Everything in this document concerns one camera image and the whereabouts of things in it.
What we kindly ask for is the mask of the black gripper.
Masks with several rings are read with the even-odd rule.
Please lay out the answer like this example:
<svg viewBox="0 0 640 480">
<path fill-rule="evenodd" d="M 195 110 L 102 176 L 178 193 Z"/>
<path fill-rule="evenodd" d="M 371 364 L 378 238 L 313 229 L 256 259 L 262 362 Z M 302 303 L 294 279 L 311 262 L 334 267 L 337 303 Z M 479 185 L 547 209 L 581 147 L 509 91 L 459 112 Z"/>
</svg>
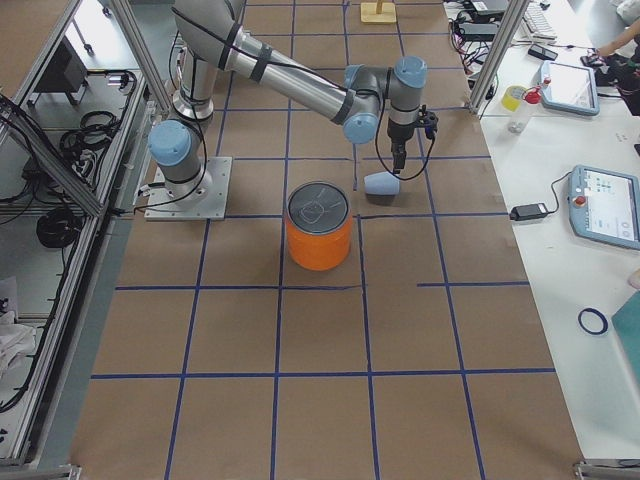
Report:
<svg viewBox="0 0 640 480">
<path fill-rule="evenodd" d="M 400 174 L 404 169 L 406 142 L 408 141 L 408 126 L 389 119 L 388 136 L 391 140 L 391 153 L 393 155 L 392 172 Z"/>
</svg>

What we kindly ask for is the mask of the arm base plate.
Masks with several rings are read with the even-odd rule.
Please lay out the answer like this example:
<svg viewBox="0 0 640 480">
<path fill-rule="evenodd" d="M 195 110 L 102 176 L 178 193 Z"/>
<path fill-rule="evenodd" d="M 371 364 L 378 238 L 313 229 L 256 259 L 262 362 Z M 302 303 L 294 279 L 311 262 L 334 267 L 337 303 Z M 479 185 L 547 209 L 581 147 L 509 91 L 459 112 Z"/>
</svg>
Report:
<svg viewBox="0 0 640 480">
<path fill-rule="evenodd" d="M 165 180 L 159 167 L 154 181 L 162 186 L 150 191 L 150 207 L 144 217 L 149 221 L 195 221 L 225 219 L 233 159 L 210 156 L 205 172 L 185 184 Z"/>
</svg>

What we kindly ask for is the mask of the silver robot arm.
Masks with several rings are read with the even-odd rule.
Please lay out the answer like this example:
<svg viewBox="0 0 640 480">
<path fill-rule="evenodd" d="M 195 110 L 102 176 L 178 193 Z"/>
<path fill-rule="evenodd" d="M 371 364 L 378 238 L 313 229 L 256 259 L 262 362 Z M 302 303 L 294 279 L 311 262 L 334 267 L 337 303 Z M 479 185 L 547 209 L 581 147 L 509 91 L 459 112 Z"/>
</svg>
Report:
<svg viewBox="0 0 640 480">
<path fill-rule="evenodd" d="M 235 72 L 326 117 L 341 126 L 354 145 L 378 140 L 388 120 L 393 166 L 383 179 L 395 195 L 403 181 L 406 144 L 415 130 L 435 140 L 437 116 L 422 104 L 427 64 L 415 56 L 392 67 L 349 65 L 336 84 L 258 40 L 239 23 L 241 1 L 177 1 L 171 11 L 186 56 L 172 95 L 176 116 L 194 123 L 213 113 L 213 86 L 218 72 Z"/>
</svg>

